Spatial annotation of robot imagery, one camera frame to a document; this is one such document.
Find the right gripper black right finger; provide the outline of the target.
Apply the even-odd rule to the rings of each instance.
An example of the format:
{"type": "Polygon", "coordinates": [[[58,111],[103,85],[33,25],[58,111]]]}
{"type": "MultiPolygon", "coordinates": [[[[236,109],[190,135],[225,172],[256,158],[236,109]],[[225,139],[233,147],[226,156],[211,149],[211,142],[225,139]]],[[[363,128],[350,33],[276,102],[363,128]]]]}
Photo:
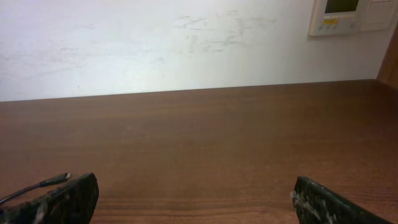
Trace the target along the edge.
{"type": "Polygon", "coordinates": [[[291,197],[300,224],[391,224],[306,176],[291,197]]]}

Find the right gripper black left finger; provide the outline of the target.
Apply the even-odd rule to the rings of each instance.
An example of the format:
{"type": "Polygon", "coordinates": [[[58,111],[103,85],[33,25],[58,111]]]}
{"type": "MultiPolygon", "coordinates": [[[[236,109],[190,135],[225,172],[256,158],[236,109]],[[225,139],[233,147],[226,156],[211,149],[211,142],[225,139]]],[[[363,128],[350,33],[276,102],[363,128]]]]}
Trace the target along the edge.
{"type": "Polygon", "coordinates": [[[70,176],[62,173],[2,198],[3,205],[31,190],[61,184],[31,201],[1,207],[1,224],[89,223],[99,198],[96,176],[92,172],[73,180],[70,176]]]}

